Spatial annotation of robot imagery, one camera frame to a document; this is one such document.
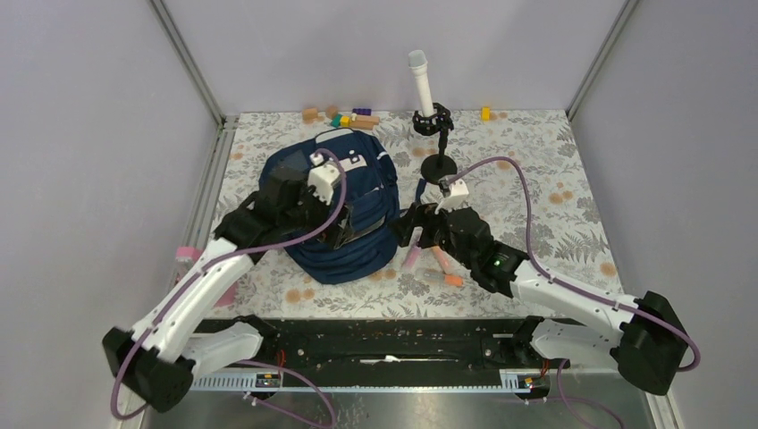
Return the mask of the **navy blue student backpack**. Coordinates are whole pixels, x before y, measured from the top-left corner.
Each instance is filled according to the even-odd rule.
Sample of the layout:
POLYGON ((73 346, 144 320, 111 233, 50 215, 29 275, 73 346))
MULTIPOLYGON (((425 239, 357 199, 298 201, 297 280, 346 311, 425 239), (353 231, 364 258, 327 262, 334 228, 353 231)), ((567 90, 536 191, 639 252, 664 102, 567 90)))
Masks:
POLYGON ((319 148, 337 155, 347 175, 348 231, 336 248, 313 238, 285 251, 322 284, 352 282, 379 271, 395 257, 398 244, 389 222, 401 214, 397 169, 377 137, 360 130, 329 130, 269 156, 258 185, 268 184, 279 166, 304 172, 319 148))

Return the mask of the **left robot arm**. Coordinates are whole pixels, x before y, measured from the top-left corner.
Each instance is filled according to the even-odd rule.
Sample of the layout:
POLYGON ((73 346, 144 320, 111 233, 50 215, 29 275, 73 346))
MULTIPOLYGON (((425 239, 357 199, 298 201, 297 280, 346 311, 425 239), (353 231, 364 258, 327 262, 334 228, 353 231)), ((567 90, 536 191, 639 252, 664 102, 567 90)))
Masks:
POLYGON ((222 295, 262 256, 306 240, 340 239, 349 215, 347 173, 327 161, 307 171, 277 167, 268 181, 217 225, 199 260, 147 315, 128 331, 112 328, 102 339, 114 375, 110 407, 118 420, 141 413, 119 409, 121 389, 145 407, 165 412, 199 377, 248 360, 269 366, 275 340, 247 322, 235 322, 200 339, 192 337, 222 295))

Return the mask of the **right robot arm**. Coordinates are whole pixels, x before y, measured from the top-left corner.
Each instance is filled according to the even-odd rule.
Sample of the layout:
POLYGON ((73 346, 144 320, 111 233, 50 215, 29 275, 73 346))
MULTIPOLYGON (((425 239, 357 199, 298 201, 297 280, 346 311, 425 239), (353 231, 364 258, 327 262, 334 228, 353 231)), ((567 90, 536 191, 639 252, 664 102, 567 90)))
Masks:
POLYGON ((470 207, 445 211, 435 204, 414 203, 389 228, 402 247, 420 229, 420 247, 440 247, 484 290, 574 320, 568 325, 529 316, 512 345, 521 366, 534 368, 545 359, 585 361, 614 368, 636 388, 659 396, 669 392, 682 370, 686 330, 661 294, 648 291, 637 298, 569 284, 526 252, 496 240, 489 224, 470 207))

